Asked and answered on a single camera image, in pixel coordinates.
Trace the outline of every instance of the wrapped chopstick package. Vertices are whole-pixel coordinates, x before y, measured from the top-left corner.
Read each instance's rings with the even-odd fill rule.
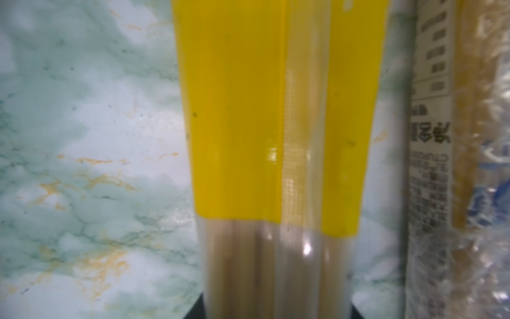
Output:
[[[406,318],[510,317],[510,1],[420,0]]]
[[[387,3],[172,1],[209,319],[349,317]]]

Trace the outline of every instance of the plastic packaging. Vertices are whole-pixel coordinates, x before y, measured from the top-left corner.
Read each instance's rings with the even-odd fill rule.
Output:
[[[386,6],[172,1],[208,318],[349,317]]]
[[[510,1],[419,1],[406,318],[510,317]]]

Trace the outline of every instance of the yellow label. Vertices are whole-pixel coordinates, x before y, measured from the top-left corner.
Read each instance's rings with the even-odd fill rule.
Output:
[[[280,221],[287,2],[173,0],[196,212]]]
[[[358,232],[387,0],[334,0],[329,51],[322,231]]]
[[[310,4],[310,10],[304,10]],[[289,46],[289,37],[299,39],[292,32],[289,36],[289,15],[295,14],[294,23],[313,22],[329,6],[325,0],[172,1],[199,215],[320,228],[320,201],[308,198],[296,208],[294,200],[301,200],[300,194],[320,197],[320,185],[310,189],[316,172],[306,162],[313,150],[310,143],[321,136],[312,124],[321,118],[317,101],[325,72],[320,63],[306,68],[291,60],[297,78],[309,77],[309,86],[318,88],[315,92],[303,81],[289,86],[292,77],[286,67],[288,72],[288,50],[307,50],[305,45]],[[322,230],[333,236],[357,230],[386,6],[387,0],[333,0],[322,215]],[[314,39],[302,30],[304,40]],[[310,61],[320,61],[320,56],[304,51]],[[307,89],[308,94],[299,93]],[[296,100],[289,102],[290,95]],[[295,103],[298,112],[289,113],[288,103]],[[298,126],[289,126],[289,116]],[[284,148],[286,158],[295,156],[299,163],[285,162]],[[299,173],[299,167],[307,173]],[[282,189],[299,192],[291,199]],[[310,221],[308,207],[314,214]],[[282,215],[289,218],[282,220]]]

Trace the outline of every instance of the green marble surface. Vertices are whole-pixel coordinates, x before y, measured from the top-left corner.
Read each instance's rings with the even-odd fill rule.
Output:
[[[411,2],[391,8],[372,134],[367,319],[403,314]],[[180,319],[198,297],[173,37],[169,1],[0,1],[0,318]]]

